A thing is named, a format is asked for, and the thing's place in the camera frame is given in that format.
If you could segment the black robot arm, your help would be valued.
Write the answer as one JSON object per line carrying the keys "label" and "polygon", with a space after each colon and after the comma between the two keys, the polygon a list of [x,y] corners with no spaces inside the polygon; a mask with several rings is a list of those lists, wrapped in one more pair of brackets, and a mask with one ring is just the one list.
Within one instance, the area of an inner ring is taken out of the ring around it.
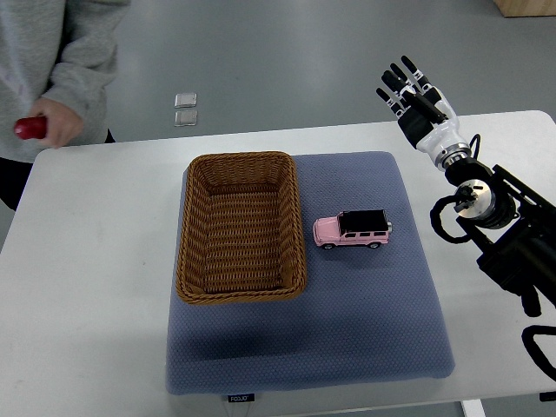
{"label": "black robot arm", "polygon": [[434,232],[453,244],[473,242],[480,270],[517,295],[526,315],[540,316],[539,297],[555,300],[555,207],[501,166],[479,161],[480,136],[460,135],[447,99],[407,56],[381,80],[376,92],[407,141],[455,187],[430,211]]}

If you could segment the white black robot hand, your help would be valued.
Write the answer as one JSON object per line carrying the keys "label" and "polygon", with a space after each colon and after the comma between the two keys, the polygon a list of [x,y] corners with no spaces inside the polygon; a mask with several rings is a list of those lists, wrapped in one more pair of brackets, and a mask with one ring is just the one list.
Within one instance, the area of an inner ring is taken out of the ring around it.
{"label": "white black robot hand", "polygon": [[[407,141],[427,154],[436,167],[448,167],[459,159],[470,157],[470,145],[460,135],[459,119],[443,93],[436,87],[428,90],[427,77],[409,57],[402,56],[401,61],[420,91],[426,94],[416,93],[415,86],[396,63],[391,63],[390,70],[381,76],[394,97],[382,88],[375,92],[399,117],[398,124]],[[412,107],[407,109],[406,104],[410,103]]]}

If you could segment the person's bare hand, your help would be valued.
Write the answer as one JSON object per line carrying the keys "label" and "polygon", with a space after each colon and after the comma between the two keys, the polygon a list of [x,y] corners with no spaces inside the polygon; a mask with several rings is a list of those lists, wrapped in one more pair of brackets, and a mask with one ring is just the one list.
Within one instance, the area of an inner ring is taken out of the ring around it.
{"label": "person's bare hand", "polygon": [[29,116],[44,116],[47,119],[46,136],[38,140],[45,148],[64,147],[83,131],[83,119],[73,109],[49,98],[37,99]]}

